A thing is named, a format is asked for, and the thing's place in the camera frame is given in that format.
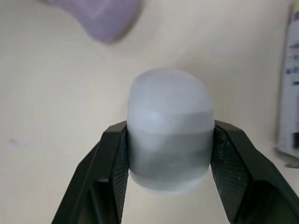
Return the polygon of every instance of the white backdrop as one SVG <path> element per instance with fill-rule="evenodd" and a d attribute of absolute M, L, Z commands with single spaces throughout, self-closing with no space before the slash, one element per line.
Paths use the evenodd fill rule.
<path fill-rule="evenodd" d="M 272 155 L 290 1 L 145 0 L 119 43 L 92 42 L 58 8 L 0 2 L 0 223 L 47 224 L 76 166 L 125 120 L 134 78 L 175 67 L 201 79 L 215 117 L 243 129 L 296 193 L 299 171 Z M 123 224 L 228 224 L 211 172 L 180 197 L 131 179 Z"/>

